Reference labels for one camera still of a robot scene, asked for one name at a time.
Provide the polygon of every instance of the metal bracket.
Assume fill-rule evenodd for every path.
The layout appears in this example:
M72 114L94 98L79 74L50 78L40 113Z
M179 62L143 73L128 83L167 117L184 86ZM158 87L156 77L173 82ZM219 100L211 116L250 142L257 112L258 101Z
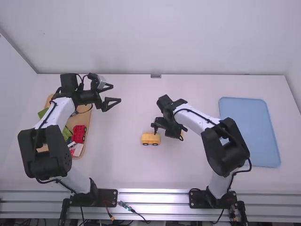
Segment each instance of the metal bracket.
M192 209L230 209L237 203L236 192L230 191L221 199L215 199L207 190L189 191L189 206Z
M80 194L70 197L70 206L81 207L116 207L118 191L116 189L98 189L98 197L93 204L87 202L87 199Z

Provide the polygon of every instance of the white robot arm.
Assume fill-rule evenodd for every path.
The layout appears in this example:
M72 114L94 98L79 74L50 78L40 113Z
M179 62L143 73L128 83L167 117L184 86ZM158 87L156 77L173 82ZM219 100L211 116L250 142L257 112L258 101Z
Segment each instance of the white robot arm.
M91 80L90 90L83 90L84 78L78 84L78 74L61 74L61 87L50 101L50 107L43 118L33 129L20 131L18 142L24 164L25 173L36 178L39 183L56 182L75 194L92 194L97 196L97 187L92 179L83 176L72 166L72 157L63 138L62 131L69 117L77 106L94 104L103 112L121 102L120 98L106 97L104 101L99 93L110 90L113 85L104 77L89 73L85 75ZM48 145L48 151L37 152L37 148Z
M207 189L195 189L199 191L199 197L191 195L190 203L191 200L198 199L200 208L225 209L231 206L231 203L224 200L229 200L229 197L233 197L231 194L235 194L229 190L234 175L238 173L236 170L246 160L250 162L250 152L236 123L231 118L221 120L210 117L194 109L187 101L172 101L168 95L160 97L157 105L163 117L157 117L151 124L155 133L158 128L162 128L166 130L165 136L182 140L181 131L191 129L202 137L208 163L213 169ZM228 139L228 142L223 144L222 139Z

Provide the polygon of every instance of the wire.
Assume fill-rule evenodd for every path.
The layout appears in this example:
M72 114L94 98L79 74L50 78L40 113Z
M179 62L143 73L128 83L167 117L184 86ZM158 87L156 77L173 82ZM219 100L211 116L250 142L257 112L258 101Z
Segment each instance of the wire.
M84 212L83 212L83 208L80 207L80 212L81 212L81 217L82 217L82 220L83 220L83 224L85 226L85 218L84 218Z
M214 224L214 225L217 224L217 223L220 221L220 219L221 219L222 214L224 213L224 211L225 211L225 209L222 209L222 212L221 212L220 216L218 217L217 221L215 221L215 222L210 221L210 223L212 223L212 224Z
M78 112L78 111L75 111L75 113L76 113L76 114L83 114L83 113L86 113L86 112L90 111L92 108L93 108L93 104L91 104L91 107L89 108L89 110L86 110L85 112Z
M235 177L238 173L246 173L246 172L250 172L250 171L252 170L252 163L251 163L250 158L248 158L247 160L248 160L248 162L249 162L249 169L246 169L246 170L239 170L239 171L236 171L236 172L232 173L231 181L230 181L230 184L229 184L229 186L228 186L228 188L227 188L227 192L231 189L231 186L232 186L234 177Z
M150 224L151 222L149 220L146 220L140 213L135 212L136 214L138 214L140 217L143 218L142 222L146 223L146 224Z
M129 226L131 223L133 223L134 220L132 220L130 223L126 224L126 226Z
M84 220L83 222L80 223L79 226L81 226L82 224L86 223L88 220Z
M84 79L81 78L81 76L79 74L76 74L77 76L79 76L81 83L84 84Z
M87 77L88 75L86 74L86 75L84 75L84 77L83 77L83 79L82 79L82 83L84 83L84 79L85 79L85 77Z

